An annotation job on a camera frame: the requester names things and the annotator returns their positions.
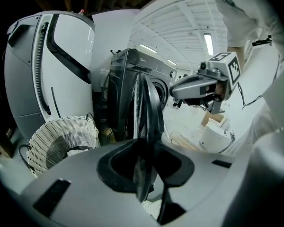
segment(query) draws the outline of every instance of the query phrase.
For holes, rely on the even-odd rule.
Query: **ceiling light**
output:
[[[173,63],[171,60],[167,59],[171,64],[176,65],[175,63]]]
[[[150,51],[152,51],[152,52],[154,52],[154,53],[157,53],[157,52],[156,52],[156,51],[154,51],[153,49],[148,48],[147,46],[145,46],[145,45],[143,45],[143,44],[140,44],[140,46],[142,46],[142,47],[144,47],[145,49],[148,49],[148,50],[150,50]]]
[[[207,45],[207,50],[209,55],[213,55],[213,41],[212,36],[210,34],[204,34],[204,38]]]

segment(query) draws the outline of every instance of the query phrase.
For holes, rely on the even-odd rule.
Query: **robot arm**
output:
[[[230,98],[240,76],[236,53],[222,52],[201,62],[197,75],[179,80],[169,92],[172,97],[185,99],[189,105],[204,105],[212,114],[218,114],[223,112],[222,101]],[[218,84],[222,86],[222,93],[217,94]]]

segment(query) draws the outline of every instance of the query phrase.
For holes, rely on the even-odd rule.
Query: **white sleeve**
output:
[[[227,46],[243,47],[250,39],[257,39],[257,24],[249,18],[245,12],[231,5],[225,0],[215,0],[218,10],[223,15],[223,21],[227,28]]]

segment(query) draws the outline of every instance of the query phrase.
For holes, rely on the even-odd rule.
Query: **front-loading washing machine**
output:
[[[131,138],[127,126],[133,109],[134,88],[138,73],[146,74],[155,86],[162,109],[168,97],[169,88],[175,82],[176,70],[162,61],[136,49],[125,49],[115,55],[109,72],[107,97],[108,122],[117,141]]]

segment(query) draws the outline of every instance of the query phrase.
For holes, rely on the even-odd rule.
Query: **laundry basket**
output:
[[[67,157],[74,149],[94,149],[98,144],[98,130],[90,113],[64,117],[43,124],[32,136],[29,145],[22,145],[19,154],[25,165],[38,177]],[[20,150],[27,147],[27,162]]]

